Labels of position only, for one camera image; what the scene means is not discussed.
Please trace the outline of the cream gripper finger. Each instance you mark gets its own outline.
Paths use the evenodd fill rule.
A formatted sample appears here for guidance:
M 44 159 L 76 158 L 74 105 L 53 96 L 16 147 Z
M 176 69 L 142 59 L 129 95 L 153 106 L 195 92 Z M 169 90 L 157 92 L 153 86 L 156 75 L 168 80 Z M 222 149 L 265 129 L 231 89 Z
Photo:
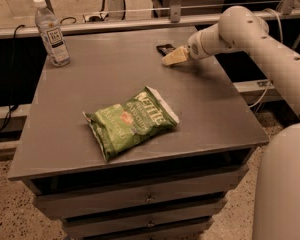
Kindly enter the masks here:
M 162 58 L 162 63 L 165 66 L 171 66 L 178 63 L 183 63 L 188 60 L 189 51 L 186 47 L 180 46 Z

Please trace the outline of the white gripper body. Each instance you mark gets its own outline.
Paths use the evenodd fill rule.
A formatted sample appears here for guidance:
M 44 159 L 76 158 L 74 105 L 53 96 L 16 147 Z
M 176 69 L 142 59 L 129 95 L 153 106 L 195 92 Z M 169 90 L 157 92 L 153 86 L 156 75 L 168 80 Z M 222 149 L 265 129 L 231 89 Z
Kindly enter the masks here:
M 203 47 L 203 41 L 201 40 L 202 31 L 198 31 L 192 34 L 187 41 L 187 48 L 189 55 L 196 60 L 201 60 L 209 57 L 209 54 Z

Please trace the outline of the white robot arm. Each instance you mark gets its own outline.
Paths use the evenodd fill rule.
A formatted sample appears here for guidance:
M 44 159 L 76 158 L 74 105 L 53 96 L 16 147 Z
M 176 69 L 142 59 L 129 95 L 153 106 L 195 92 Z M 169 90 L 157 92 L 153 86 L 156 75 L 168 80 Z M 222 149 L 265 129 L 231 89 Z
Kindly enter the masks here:
M 191 58 L 243 51 L 300 119 L 300 54 L 269 36 L 267 23 L 243 6 L 226 9 L 162 58 L 166 66 Z M 272 138 L 260 162 L 252 240 L 300 240 L 300 122 Z

